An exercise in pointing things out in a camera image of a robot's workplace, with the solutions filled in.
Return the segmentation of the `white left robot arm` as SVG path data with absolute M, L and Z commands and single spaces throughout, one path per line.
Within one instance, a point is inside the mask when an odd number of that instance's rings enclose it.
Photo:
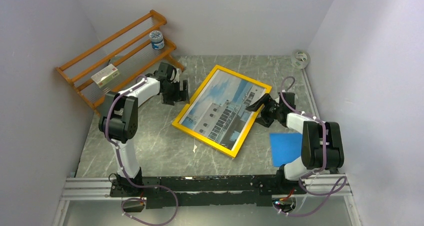
M 118 165 L 117 173 L 127 179 L 123 189 L 131 196 L 143 189 L 141 168 L 137 161 L 133 138 L 138 130 L 139 106 L 160 95 L 165 105 L 189 101 L 188 81 L 180 80 L 181 70 L 160 63 L 153 73 L 139 75 L 136 83 L 119 92 L 108 92 L 100 109 L 98 128 L 112 145 Z

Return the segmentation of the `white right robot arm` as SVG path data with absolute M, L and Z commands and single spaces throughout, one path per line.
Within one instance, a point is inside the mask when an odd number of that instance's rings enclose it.
M 279 100 L 265 93 L 246 110 L 260 110 L 255 122 L 270 127 L 274 121 L 301 134 L 300 156 L 282 166 L 283 175 L 275 179 L 280 193 L 288 193 L 294 187 L 294 180 L 306 178 L 324 170 L 341 168 L 345 162 L 340 125 L 324 122 L 305 112 L 296 111 L 295 93 L 280 92 Z

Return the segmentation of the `blue foam pad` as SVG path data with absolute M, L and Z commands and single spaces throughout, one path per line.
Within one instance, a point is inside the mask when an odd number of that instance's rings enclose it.
M 274 167 L 291 163 L 301 155 L 302 135 L 300 133 L 270 133 L 269 141 Z

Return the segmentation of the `orange wooden rack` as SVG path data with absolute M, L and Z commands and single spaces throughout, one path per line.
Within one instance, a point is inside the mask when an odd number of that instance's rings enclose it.
M 172 52 L 176 50 L 177 46 L 170 39 L 164 37 L 162 49 L 155 50 L 152 48 L 150 33 L 159 31 L 166 24 L 167 20 L 163 15 L 151 10 L 84 53 L 64 65 L 56 67 L 56 71 L 98 114 L 106 92 L 120 91 L 134 81 L 138 75 L 146 73 L 155 64 L 167 62 L 179 69 L 180 72 L 185 70 L 185 67 L 172 56 Z M 104 53 L 102 58 L 95 63 L 88 63 L 80 69 L 76 68 L 88 56 L 104 50 L 108 44 L 117 39 L 124 40 L 121 46 L 109 53 Z M 120 74 L 99 86 L 92 77 L 96 73 L 104 71 L 110 64 L 114 65 Z

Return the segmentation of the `clear tape roll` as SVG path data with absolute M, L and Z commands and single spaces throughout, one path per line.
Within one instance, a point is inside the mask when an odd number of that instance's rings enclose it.
M 291 54 L 290 64 L 297 69 L 304 69 L 310 63 L 310 55 L 306 51 L 295 50 Z

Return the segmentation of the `blue white round jar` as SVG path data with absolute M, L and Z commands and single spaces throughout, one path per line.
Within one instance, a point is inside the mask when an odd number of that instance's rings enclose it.
M 161 31 L 155 30 L 149 34 L 150 44 L 154 50 L 161 50 L 164 46 L 164 36 Z

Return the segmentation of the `small white green box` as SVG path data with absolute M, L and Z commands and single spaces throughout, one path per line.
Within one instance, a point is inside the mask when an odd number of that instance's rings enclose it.
M 113 64 L 108 64 L 105 68 L 101 69 L 90 78 L 99 88 L 103 88 L 118 75 L 120 75 L 119 70 Z

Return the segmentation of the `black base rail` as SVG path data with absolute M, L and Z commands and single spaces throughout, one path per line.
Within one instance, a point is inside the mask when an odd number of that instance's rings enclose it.
M 143 176 L 143 188 L 125 178 L 111 181 L 110 196 L 143 198 L 147 209 L 172 206 L 242 205 L 270 206 L 288 195 L 303 195 L 297 181 L 283 173 L 214 176 Z

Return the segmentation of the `aluminium extrusion rail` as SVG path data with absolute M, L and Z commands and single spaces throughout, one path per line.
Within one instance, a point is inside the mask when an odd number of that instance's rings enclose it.
M 344 174 L 320 174 L 304 179 L 305 187 L 315 193 L 330 191 Z M 125 196 L 111 196 L 112 183 L 107 178 L 68 178 L 64 184 L 60 200 L 120 200 Z

